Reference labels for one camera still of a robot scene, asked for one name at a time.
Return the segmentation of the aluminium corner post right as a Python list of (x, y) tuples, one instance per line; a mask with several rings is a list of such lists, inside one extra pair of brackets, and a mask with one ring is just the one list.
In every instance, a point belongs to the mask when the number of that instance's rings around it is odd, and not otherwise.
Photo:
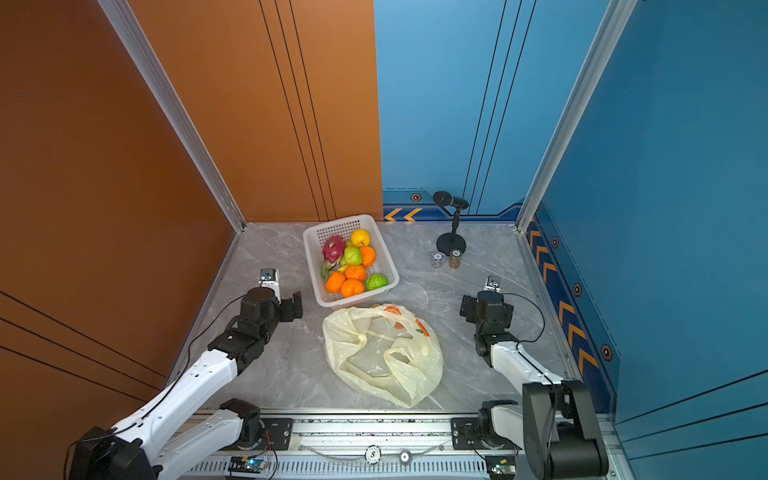
[(515, 222), (525, 233), (608, 65), (637, 0), (611, 0), (582, 63)]

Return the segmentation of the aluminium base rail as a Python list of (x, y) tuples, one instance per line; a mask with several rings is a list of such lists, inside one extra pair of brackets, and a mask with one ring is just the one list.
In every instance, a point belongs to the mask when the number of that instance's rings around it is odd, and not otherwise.
[[(481, 435), (475, 412), (267, 409), (269, 446), (225, 447), (187, 479), (490, 479), (485, 457), (513, 456), (515, 479), (534, 474), (520, 447)], [(231, 457), (271, 462), (263, 474), (227, 473)]]

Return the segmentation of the orange grey poker chip stack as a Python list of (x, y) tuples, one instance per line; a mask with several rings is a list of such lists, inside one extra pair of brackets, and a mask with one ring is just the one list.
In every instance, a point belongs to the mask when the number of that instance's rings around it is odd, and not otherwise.
[(459, 249), (452, 250), (449, 255), (449, 266), (452, 269), (458, 269), (461, 265), (461, 259), (462, 259), (462, 251)]

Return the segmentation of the black microphone stand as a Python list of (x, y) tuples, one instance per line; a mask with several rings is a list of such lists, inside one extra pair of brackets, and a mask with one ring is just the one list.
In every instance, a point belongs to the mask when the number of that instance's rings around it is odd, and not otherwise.
[(436, 247), (442, 254), (451, 257), (456, 251), (463, 255), (466, 251), (466, 240), (458, 233), (461, 212), (470, 207), (470, 203), (461, 197), (456, 197), (447, 191), (437, 191), (433, 195), (433, 201), (440, 207), (452, 207), (454, 213), (451, 221), (451, 231), (440, 235), (436, 241)]

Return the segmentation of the orange fruit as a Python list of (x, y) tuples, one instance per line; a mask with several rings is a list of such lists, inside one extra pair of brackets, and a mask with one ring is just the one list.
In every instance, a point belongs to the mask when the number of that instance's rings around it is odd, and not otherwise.
[(367, 279), (367, 270), (362, 265), (347, 266), (344, 274), (348, 280), (356, 280), (364, 283)]
[(364, 268), (371, 268), (377, 259), (377, 254), (375, 250), (371, 246), (362, 246), (360, 248), (361, 254), (362, 254), (362, 263), (361, 265)]
[(330, 294), (339, 294), (346, 280), (347, 278), (343, 273), (333, 271), (325, 282), (325, 290)]
[(350, 298), (365, 292), (365, 284), (357, 279), (346, 279), (340, 288), (340, 293), (344, 298)]

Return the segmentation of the aluminium corner post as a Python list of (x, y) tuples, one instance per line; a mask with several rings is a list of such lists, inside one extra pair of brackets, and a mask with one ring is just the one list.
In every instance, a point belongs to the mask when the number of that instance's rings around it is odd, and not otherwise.
[(124, 0), (98, 4), (226, 219), (236, 233), (242, 233), (247, 221), (131, 6)]
[(525, 233), (608, 65), (637, 0), (611, 0), (582, 63), (515, 222)]

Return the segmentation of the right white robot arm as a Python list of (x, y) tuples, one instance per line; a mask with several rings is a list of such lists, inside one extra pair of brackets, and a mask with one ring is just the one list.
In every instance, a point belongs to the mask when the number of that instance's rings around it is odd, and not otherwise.
[(475, 326), (478, 355), (522, 397), (490, 401), (478, 412), (481, 435), (520, 447), (538, 479), (604, 477), (609, 455), (589, 388), (544, 367), (510, 332), (514, 306), (497, 290), (462, 298), (459, 315)]

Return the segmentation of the green circuit board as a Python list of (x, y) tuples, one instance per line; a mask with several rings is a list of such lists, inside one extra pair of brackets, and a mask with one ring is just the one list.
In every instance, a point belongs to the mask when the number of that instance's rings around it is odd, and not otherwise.
[(227, 473), (229, 475), (234, 474), (263, 474), (270, 470), (271, 462), (259, 457), (246, 456), (246, 457), (231, 457)]

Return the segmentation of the small black box on rail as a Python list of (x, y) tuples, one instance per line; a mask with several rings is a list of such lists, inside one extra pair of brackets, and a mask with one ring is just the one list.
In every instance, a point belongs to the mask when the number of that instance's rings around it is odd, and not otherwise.
[(487, 455), (485, 465), (491, 480), (514, 480), (517, 475), (517, 461), (513, 456)]

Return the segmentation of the yellow lemon fruit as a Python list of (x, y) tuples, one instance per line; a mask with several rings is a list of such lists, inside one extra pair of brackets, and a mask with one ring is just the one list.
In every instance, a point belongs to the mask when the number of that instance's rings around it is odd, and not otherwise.
[(371, 244), (371, 235), (367, 230), (357, 229), (350, 235), (349, 242), (357, 248), (366, 247)]

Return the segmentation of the translucent printed plastic bag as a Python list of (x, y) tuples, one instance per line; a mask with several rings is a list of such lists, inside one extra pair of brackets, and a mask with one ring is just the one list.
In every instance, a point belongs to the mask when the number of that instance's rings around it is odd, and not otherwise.
[(413, 408), (442, 380), (437, 334), (402, 305), (340, 309), (323, 320), (322, 329), (329, 366), (361, 394)]

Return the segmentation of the white perforated plastic basket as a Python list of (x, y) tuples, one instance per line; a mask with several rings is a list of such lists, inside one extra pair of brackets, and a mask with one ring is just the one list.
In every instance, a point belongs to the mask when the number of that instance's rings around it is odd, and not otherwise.
[[(321, 267), (324, 261), (322, 247), (333, 235), (338, 234), (349, 239), (349, 236), (358, 229), (366, 230), (371, 235), (372, 248), (377, 254), (377, 259), (368, 273), (383, 275), (387, 278), (388, 284), (371, 293), (365, 292), (344, 298), (340, 293), (331, 294), (324, 287), (325, 282), (321, 279)], [(303, 241), (316, 300), (323, 307), (338, 309), (368, 302), (392, 290), (400, 282), (399, 273), (378, 225), (368, 214), (354, 215), (309, 227), (303, 233)]]

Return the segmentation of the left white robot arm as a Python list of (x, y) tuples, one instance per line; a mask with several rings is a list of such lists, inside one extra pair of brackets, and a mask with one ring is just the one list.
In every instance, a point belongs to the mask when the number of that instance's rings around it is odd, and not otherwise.
[(263, 354), (279, 324), (302, 318), (301, 293), (287, 299), (278, 293), (276, 285), (258, 286), (238, 297), (239, 314), (172, 384), (110, 429), (93, 427), (68, 448), (64, 478), (177, 479), (223, 447), (267, 445), (260, 408), (238, 399), (178, 430)]

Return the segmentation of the green pear fruit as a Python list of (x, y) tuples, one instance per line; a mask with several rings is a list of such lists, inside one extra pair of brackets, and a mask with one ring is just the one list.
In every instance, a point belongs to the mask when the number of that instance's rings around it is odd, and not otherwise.
[(343, 266), (359, 266), (363, 263), (363, 254), (360, 248), (348, 245), (342, 257)]

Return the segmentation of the pink dragon fruit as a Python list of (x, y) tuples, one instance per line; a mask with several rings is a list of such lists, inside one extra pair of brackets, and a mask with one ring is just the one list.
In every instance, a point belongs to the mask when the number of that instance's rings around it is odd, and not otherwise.
[(334, 235), (327, 239), (322, 248), (324, 262), (321, 269), (321, 277), (323, 280), (327, 280), (331, 272), (340, 266), (345, 250), (346, 241), (343, 237)]

